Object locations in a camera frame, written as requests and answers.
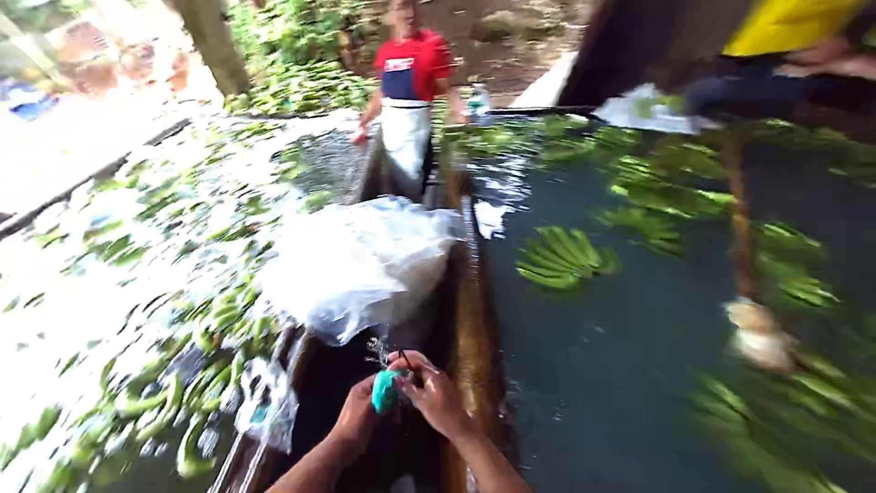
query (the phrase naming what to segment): dark water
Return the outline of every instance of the dark water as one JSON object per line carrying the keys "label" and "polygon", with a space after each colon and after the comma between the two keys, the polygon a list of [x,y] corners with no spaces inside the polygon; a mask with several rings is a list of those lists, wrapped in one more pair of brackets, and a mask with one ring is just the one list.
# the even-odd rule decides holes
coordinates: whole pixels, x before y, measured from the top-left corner
{"label": "dark water", "polygon": [[[588,163],[562,171],[516,165],[503,171],[499,160],[473,169],[482,199],[514,209],[504,215],[505,231],[485,241],[484,249],[516,408],[520,466],[533,488],[768,491],[740,475],[691,419],[700,372],[732,381],[741,369],[727,349],[731,326],[722,309],[735,297],[730,221],[682,221],[685,255],[657,256],[592,217],[625,200],[610,195]],[[787,221],[822,240],[832,253],[829,280],[850,301],[872,299],[876,262],[867,252],[876,251],[876,192],[830,175],[816,155],[774,148],[746,149],[745,171],[753,215]],[[517,250],[540,225],[584,230],[596,247],[615,250],[622,271],[588,280],[572,293],[525,281],[513,267]],[[825,353],[846,356],[829,332],[797,335]],[[848,491],[868,490],[861,464],[833,457],[823,467]]]}

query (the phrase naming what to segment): blue sponge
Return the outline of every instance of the blue sponge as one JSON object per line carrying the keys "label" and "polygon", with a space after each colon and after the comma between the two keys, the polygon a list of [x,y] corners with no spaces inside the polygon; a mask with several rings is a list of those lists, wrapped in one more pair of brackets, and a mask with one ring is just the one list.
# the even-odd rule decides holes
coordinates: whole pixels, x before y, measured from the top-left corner
{"label": "blue sponge", "polygon": [[395,387],[392,386],[392,378],[401,376],[401,373],[393,370],[383,370],[374,378],[371,387],[371,405],[377,414],[384,414],[395,404],[398,396]]}

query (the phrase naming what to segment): hand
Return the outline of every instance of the hand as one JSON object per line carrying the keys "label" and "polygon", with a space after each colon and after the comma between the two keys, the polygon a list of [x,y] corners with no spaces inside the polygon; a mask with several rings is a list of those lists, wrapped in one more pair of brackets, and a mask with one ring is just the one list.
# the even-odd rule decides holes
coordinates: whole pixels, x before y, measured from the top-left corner
{"label": "hand", "polygon": [[823,65],[846,56],[851,51],[843,36],[830,36],[817,45],[788,55],[788,61],[798,65]]}
{"label": "hand", "polygon": [[375,375],[357,383],[347,394],[343,403],[341,415],[337,417],[335,426],[328,433],[327,439],[343,445],[352,461],[364,453],[371,439],[371,432],[378,422],[378,415],[371,407],[371,386]]}
{"label": "hand", "polygon": [[821,74],[824,70],[824,65],[794,65],[788,63],[774,69],[773,74],[784,75],[786,77],[809,77],[810,75]]}
{"label": "hand", "polygon": [[367,140],[367,138],[368,138],[368,135],[367,135],[367,132],[365,131],[365,124],[360,122],[359,127],[356,129],[356,131],[350,137],[350,142],[352,142],[353,144],[364,144],[365,141]]}
{"label": "hand", "polygon": [[405,351],[405,356],[411,362],[411,366],[408,366],[405,358],[399,358],[398,353],[392,353],[389,356],[389,369],[413,370],[422,377],[423,387],[416,387],[411,377],[397,376],[392,382],[398,390],[411,399],[426,421],[451,442],[474,430],[474,422],[463,411],[459,392],[447,375],[435,368],[422,353]]}

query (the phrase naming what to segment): white bottle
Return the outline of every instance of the white bottle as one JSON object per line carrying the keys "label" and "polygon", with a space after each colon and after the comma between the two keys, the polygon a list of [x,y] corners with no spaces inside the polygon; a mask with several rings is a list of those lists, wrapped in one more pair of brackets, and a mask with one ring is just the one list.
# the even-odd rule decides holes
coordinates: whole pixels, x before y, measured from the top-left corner
{"label": "white bottle", "polygon": [[471,97],[466,102],[466,112],[471,118],[471,123],[487,125],[487,111],[490,109],[490,92],[486,84],[475,82],[471,84]]}

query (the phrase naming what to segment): red shirt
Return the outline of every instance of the red shirt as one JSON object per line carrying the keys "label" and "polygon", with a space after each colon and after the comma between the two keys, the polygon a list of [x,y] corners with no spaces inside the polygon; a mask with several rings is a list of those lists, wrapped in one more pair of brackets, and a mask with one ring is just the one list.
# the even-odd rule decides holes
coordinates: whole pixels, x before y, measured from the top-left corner
{"label": "red shirt", "polygon": [[374,70],[384,96],[432,101],[435,81],[450,77],[450,51],[440,34],[420,29],[410,39],[386,41]]}

